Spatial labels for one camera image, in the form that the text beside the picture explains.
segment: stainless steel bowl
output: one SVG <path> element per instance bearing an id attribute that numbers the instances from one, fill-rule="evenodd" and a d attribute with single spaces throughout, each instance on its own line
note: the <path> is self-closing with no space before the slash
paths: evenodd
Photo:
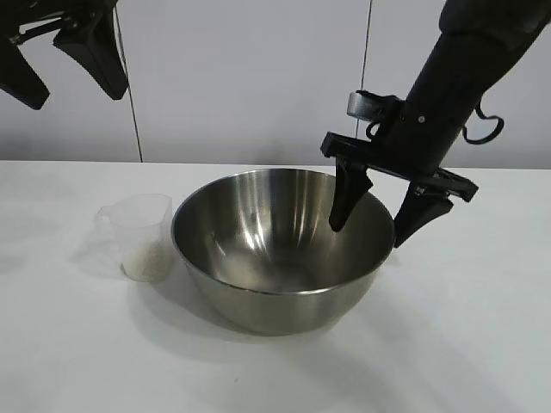
<path id="1" fill-rule="evenodd" d="M 172 237 L 206 299 L 248 330 L 288 335 L 343 316 L 392 250 L 393 220 L 366 194 L 339 233 L 334 176 L 255 170 L 212 182 L 178 209 Z"/>

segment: black cable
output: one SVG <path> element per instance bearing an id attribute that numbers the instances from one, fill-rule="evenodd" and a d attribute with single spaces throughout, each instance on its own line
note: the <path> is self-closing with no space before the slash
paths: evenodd
<path id="1" fill-rule="evenodd" d="M 501 131 L 503 131 L 503 128 L 505 127 L 504 119 L 500 116 L 497 116 L 496 114 L 494 114 L 492 116 L 486 116 L 484 114 L 484 112 L 482 112 L 482 108 L 480 107 L 480 102 L 476 106 L 475 112 L 476 112 L 477 116 L 479 118 L 481 118 L 482 120 L 497 120 L 498 124 L 496 125 L 496 128 L 493 130 L 492 133 L 490 133 L 488 136 L 486 136 L 485 138 L 482 138 L 482 139 L 469 139 L 467 137 L 467 127 L 464 126 L 462 128 L 463 138 L 470 145 L 484 145 L 484 144 L 487 144 L 488 142 L 492 142 L 495 138 L 498 137 L 498 135 L 501 133 Z"/>

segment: plastic measuring cup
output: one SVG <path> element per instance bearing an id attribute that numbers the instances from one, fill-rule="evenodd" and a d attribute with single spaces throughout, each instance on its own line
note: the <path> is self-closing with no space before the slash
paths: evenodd
<path id="1" fill-rule="evenodd" d="M 167 277 L 174 259 L 171 218 L 171 197 L 140 194 L 101 208 L 96 224 L 110 223 L 128 278 L 158 282 Z"/>

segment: white wall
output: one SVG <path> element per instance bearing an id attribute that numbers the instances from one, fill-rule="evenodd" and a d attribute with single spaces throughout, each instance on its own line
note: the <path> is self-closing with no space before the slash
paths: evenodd
<path id="1" fill-rule="evenodd" d="M 147 161 L 322 163 L 362 73 L 365 0 L 133 0 L 121 27 Z"/>
<path id="2" fill-rule="evenodd" d="M 405 97 L 443 1 L 374 3 L 366 87 Z M 120 12 L 146 161 L 323 163 L 327 131 L 354 133 L 345 109 L 360 83 L 368 0 L 121 0 Z M 110 101 L 49 44 L 24 49 L 52 91 L 45 108 L 0 95 L 0 158 L 135 161 L 127 96 Z M 485 146 L 458 139 L 448 166 L 551 167 L 549 45 L 551 28 L 487 93 L 502 135 Z"/>

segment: measuring cup handle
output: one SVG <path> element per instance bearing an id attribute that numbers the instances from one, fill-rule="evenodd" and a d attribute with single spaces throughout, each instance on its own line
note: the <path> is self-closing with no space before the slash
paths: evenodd
<path id="1" fill-rule="evenodd" d="M 94 216 L 94 225 L 101 234 L 113 235 L 113 229 L 109 221 L 110 206 L 102 206 L 100 210 Z"/>

